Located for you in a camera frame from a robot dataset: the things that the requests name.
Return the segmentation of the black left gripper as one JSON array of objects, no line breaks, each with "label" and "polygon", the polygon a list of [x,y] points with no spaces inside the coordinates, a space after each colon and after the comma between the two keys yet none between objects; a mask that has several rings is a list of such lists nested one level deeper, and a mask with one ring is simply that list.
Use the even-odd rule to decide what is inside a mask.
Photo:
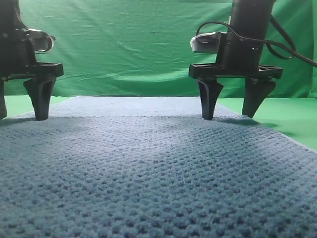
[{"label": "black left gripper", "polygon": [[216,61],[189,66],[189,76],[198,79],[203,119],[213,119],[216,102],[223,89],[216,78],[203,80],[209,77],[247,77],[242,115],[253,118],[261,103],[276,87],[274,81],[263,78],[280,79],[283,72],[277,66],[260,65],[262,49],[261,43],[248,43],[232,33],[221,32]]}]

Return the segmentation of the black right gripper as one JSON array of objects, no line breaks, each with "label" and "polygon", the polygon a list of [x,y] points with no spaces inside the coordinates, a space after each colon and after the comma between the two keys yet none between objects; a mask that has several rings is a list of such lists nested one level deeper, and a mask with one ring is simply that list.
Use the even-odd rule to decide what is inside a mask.
[{"label": "black right gripper", "polygon": [[7,117],[3,81],[32,78],[23,86],[32,102],[36,120],[46,120],[56,77],[64,75],[61,63],[37,61],[36,53],[40,52],[33,49],[27,35],[27,29],[0,33],[0,119]]}]

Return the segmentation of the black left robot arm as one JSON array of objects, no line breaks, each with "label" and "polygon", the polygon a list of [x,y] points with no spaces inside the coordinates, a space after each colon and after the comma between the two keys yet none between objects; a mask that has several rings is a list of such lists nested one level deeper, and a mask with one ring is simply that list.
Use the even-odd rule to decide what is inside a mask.
[{"label": "black left robot arm", "polygon": [[261,66],[272,0],[235,0],[226,32],[199,33],[191,39],[195,53],[216,53],[214,63],[191,64],[189,76],[198,82],[202,117],[211,120],[223,85],[218,78],[244,78],[242,115],[252,118],[264,99],[275,89],[282,68]]}]

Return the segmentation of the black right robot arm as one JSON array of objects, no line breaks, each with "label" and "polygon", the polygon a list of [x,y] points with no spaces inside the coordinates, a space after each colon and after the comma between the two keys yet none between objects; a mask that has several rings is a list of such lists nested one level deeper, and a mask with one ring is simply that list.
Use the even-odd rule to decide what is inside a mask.
[{"label": "black right robot arm", "polygon": [[50,51],[55,37],[27,27],[17,0],[0,2],[0,117],[7,116],[4,83],[23,79],[36,120],[49,117],[50,99],[58,77],[64,75],[61,63],[39,62],[36,53]]}]

